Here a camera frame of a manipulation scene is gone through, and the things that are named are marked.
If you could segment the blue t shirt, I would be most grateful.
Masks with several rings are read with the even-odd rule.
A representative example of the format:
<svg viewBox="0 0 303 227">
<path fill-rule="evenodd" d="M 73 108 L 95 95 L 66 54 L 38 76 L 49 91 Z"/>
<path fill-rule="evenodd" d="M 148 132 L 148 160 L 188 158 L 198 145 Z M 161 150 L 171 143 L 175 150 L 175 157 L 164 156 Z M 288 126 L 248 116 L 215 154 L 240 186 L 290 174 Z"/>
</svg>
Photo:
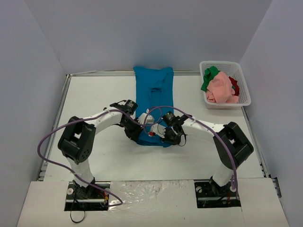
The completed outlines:
<svg viewBox="0 0 303 227">
<path fill-rule="evenodd" d="M 140 117 L 146 113 L 147 109 L 155 106 L 166 106 L 161 110 L 157 109 L 152 112 L 155 120 L 167 112 L 174 112 L 173 106 L 173 68 L 148 69 L 145 67 L 134 67 L 136 78 L 136 103 L 138 107 L 135 117 Z"/>
</svg>

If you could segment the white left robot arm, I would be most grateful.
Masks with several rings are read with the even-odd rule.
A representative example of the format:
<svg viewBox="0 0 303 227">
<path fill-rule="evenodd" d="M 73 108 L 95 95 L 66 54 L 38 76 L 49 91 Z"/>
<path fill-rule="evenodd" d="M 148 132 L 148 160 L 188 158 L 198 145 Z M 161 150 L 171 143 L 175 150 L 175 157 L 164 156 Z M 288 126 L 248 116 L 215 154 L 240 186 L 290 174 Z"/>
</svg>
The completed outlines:
<svg viewBox="0 0 303 227">
<path fill-rule="evenodd" d="M 75 185 L 79 186 L 78 192 L 83 197 L 89 198 L 95 192 L 95 178 L 88 161 L 95 136 L 112 125 L 118 125 L 124 128 L 129 139 L 137 142 L 143 131 L 138 119 L 131 118 L 137 107 L 137 103 L 132 100 L 127 100 L 124 104 L 113 103 L 102 112 L 85 118 L 85 121 L 65 127 L 58 142 L 58 149 L 69 161 L 75 176 L 84 180 L 81 181 L 77 177 L 73 180 Z"/>
</svg>

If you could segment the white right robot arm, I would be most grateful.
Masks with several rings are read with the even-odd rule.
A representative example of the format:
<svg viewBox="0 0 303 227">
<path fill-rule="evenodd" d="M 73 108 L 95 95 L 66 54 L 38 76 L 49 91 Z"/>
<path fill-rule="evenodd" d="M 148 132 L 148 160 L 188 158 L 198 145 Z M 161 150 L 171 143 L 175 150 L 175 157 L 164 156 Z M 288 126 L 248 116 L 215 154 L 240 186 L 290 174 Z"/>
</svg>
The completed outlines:
<svg viewBox="0 0 303 227">
<path fill-rule="evenodd" d="M 213 150 L 220 161 L 218 168 L 210 178 L 210 190 L 221 195 L 227 190 L 227 184 L 237 187 L 237 169 L 254 152 L 254 148 L 244 131 L 235 122 L 226 124 L 205 122 L 189 114 L 176 116 L 171 111 L 162 117 L 166 128 L 162 141 L 179 144 L 181 137 L 195 137 L 212 142 Z"/>
</svg>

